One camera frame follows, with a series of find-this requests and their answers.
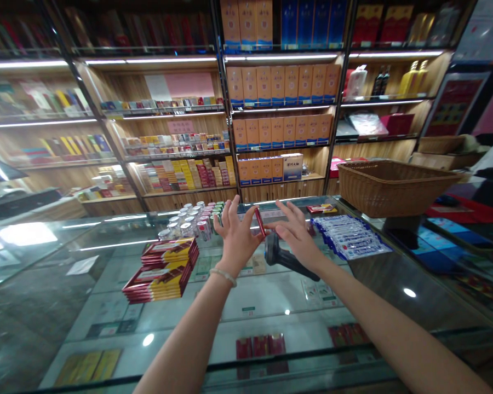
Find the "hand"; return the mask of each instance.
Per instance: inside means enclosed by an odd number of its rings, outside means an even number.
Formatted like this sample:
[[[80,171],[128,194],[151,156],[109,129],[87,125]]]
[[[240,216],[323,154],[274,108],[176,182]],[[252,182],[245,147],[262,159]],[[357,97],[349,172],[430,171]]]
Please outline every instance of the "hand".
[[[287,202],[285,206],[281,201],[276,200],[276,205],[283,211],[289,221],[268,223],[265,227],[275,229],[276,233],[289,244],[300,263],[305,268],[316,273],[321,263],[325,261],[325,255],[321,253],[308,233],[305,215],[292,202]]]
[[[253,236],[250,232],[250,224],[257,206],[250,207],[243,221],[237,216],[239,196],[233,201],[228,200],[221,216],[223,225],[219,224],[217,215],[214,215],[215,231],[223,237],[223,257],[216,264],[217,269],[228,272],[236,278],[242,268],[263,240],[262,234]]]

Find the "bracelet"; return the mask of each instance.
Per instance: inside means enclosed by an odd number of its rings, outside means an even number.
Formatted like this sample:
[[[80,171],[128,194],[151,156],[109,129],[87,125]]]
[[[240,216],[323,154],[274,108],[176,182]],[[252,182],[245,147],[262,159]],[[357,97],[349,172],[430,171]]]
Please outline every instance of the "bracelet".
[[[232,282],[232,288],[237,287],[236,280],[228,272],[218,270],[217,268],[212,268],[209,272],[211,274],[219,274],[221,276],[224,276],[226,279]]]

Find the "price tag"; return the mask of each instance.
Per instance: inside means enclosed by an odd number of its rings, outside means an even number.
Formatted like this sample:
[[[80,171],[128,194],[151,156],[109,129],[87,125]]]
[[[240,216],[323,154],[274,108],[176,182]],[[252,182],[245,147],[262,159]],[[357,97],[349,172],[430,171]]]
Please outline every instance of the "price tag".
[[[241,308],[241,311],[243,313],[243,317],[254,317],[256,307],[255,306],[249,306],[246,308]]]

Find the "white paper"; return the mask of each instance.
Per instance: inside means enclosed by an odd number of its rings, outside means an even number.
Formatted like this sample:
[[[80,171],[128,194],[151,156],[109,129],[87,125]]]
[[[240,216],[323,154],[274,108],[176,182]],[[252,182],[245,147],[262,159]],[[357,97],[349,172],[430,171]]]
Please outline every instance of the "white paper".
[[[163,75],[144,76],[144,79],[152,99],[155,101],[171,101],[170,91]]]
[[[85,260],[80,260],[74,263],[74,265],[70,268],[70,270],[67,272],[67,275],[80,275],[80,274],[85,274],[89,272],[90,268],[93,266],[95,261],[97,260],[97,257],[90,257]]]

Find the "wine bottle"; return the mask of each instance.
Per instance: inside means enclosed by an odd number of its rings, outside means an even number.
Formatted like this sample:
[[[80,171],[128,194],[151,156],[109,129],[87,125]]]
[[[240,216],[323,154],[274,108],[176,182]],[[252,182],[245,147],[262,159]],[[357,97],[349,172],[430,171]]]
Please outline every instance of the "wine bottle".
[[[380,85],[380,93],[379,93],[380,96],[383,96],[385,94],[385,88],[387,87],[387,82],[389,82],[389,77],[390,77],[389,71],[391,71],[391,65],[387,66],[387,69],[385,70],[385,74],[383,75],[382,83]]]
[[[380,74],[374,80],[374,86],[372,87],[372,95],[379,96],[382,89],[382,80],[383,80],[383,68],[384,66],[380,66]]]

